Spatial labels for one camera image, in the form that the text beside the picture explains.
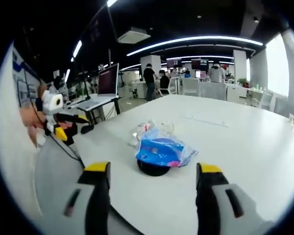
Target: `poster on wall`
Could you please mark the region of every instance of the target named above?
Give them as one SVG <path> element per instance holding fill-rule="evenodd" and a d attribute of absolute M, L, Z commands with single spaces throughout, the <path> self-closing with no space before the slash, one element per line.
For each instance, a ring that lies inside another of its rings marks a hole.
<path fill-rule="evenodd" d="M 13 48 L 13 81 L 19 107 L 28 107 L 31 102 L 35 102 L 40 80 L 15 48 Z"/>

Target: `blue plastic bag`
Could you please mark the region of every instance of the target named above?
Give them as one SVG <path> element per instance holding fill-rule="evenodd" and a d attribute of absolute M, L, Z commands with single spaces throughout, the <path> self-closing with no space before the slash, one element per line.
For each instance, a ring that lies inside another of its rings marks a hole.
<path fill-rule="evenodd" d="M 153 165 L 180 167 L 187 165 L 197 153 L 175 136 L 154 127 L 142 137 L 136 159 Z"/>

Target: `laptop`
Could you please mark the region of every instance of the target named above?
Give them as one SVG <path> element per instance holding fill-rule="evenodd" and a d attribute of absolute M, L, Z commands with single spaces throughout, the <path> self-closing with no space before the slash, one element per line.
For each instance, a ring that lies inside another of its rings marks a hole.
<path fill-rule="evenodd" d="M 103 103 L 110 102 L 113 98 L 118 97 L 118 76 L 119 64 L 108 67 L 99 72 L 98 94 L 89 100 L 83 101 L 78 108 L 89 111 Z"/>

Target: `ceiling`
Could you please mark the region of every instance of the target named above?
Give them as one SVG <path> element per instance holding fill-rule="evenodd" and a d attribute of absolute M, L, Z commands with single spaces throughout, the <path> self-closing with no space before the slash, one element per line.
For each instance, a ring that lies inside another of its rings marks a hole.
<path fill-rule="evenodd" d="M 15 47 L 45 81 L 52 79 L 52 71 L 70 68 L 74 72 L 96 70 L 111 58 L 124 68 L 139 63 L 142 56 L 155 52 L 163 59 L 188 55 L 232 56 L 233 48 L 194 46 L 222 44 L 247 47 L 256 51 L 263 47 L 235 41 L 200 40 L 174 43 L 143 51 L 135 51 L 155 43 L 201 35 L 225 35 L 268 42 L 283 31 L 283 21 L 261 0 L 118 0 L 110 8 L 99 9 L 106 0 L 40 1 L 29 3 L 30 11 L 22 19 L 22 27 L 15 37 Z M 130 27 L 147 31 L 150 38 L 135 45 L 121 45 L 116 38 Z M 70 62 L 75 46 L 83 46 L 74 63 Z"/>

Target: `air conditioner unit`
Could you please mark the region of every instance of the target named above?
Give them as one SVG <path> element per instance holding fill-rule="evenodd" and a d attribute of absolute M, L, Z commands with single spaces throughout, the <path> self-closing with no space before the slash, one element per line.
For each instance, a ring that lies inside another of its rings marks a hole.
<path fill-rule="evenodd" d="M 136 44 L 150 37 L 151 36 L 148 35 L 145 30 L 131 27 L 129 31 L 118 38 L 118 42 L 124 44 Z"/>

